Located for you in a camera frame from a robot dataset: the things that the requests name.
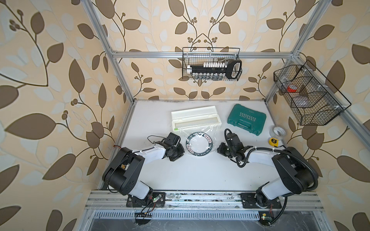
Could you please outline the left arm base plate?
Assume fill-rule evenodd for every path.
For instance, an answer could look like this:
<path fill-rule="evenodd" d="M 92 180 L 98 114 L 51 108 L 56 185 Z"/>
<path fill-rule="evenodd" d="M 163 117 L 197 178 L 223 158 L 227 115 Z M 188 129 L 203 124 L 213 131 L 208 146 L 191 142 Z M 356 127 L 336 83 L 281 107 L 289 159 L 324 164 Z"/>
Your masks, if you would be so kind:
<path fill-rule="evenodd" d="M 126 207 L 128 208 L 144 208 L 145 206 L 156 205 L 156 208 L 162 208 L 165 205 L 165 192 L 150 192 L 144 199 L 128 195 Z"/>

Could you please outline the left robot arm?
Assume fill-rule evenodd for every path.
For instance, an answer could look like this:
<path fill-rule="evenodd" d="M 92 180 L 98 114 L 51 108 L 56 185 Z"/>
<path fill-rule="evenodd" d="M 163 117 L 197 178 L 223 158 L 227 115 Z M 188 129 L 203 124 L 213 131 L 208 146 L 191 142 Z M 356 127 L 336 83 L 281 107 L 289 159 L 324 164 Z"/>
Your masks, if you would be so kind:
<path fill-rule="evenodd" d="M 152 188 L 138 180 L 143 166 L 164 158 L 170 161 L 181 158 L 185 150 L 180 141 L 180 136 L 171 132 L 161 141 L 156 141 L 142 150 L 121 148 L 106 168 L 102 181 L 108 185 L 107 189 L 113 192 L 131 195 L 139 200 L 151 198 Z"/>

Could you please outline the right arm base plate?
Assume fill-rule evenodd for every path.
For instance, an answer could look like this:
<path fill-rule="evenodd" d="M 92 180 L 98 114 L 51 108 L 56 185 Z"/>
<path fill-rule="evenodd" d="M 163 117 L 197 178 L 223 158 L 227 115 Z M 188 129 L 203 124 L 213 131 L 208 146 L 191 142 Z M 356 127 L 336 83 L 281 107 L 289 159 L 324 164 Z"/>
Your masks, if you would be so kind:
<path fill-rule="evenodd" d="M 241 202 L 244 209 L 281 209 L 282 205 L 278 198 L 267 199 L 263 194 L 241 193 Z"/>

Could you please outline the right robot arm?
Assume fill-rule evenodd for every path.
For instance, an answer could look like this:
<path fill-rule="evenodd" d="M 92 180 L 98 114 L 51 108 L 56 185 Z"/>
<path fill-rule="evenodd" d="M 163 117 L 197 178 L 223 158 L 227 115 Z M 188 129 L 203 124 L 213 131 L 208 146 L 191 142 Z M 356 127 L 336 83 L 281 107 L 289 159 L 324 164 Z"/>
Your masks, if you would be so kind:
<path fill-rule="evenodd" d="M 237 134 L 224 130 L 225 142 L 217 152 L 228 157 L 239 168 L 256 163 L 274 167 L 278 178 L 256 190 L 256 198 L 274 200 L 317 189 L 319 174 L 313 166 L 293 147 L 285 149 L 244 146 Z"/>

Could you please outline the white plate green rim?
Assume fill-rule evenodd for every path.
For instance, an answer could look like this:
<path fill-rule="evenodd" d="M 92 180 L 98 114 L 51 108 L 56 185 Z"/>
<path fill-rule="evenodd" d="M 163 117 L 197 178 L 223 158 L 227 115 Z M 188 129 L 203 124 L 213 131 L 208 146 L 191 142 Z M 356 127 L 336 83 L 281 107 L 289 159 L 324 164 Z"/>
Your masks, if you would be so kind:
<path fill-rule="evenodd" d="M 211 137 L 204 132 L 195 132 L 186 139 L 186 148 L 194 156 L 202 157 L 209 154 L 214 147 Z"/>

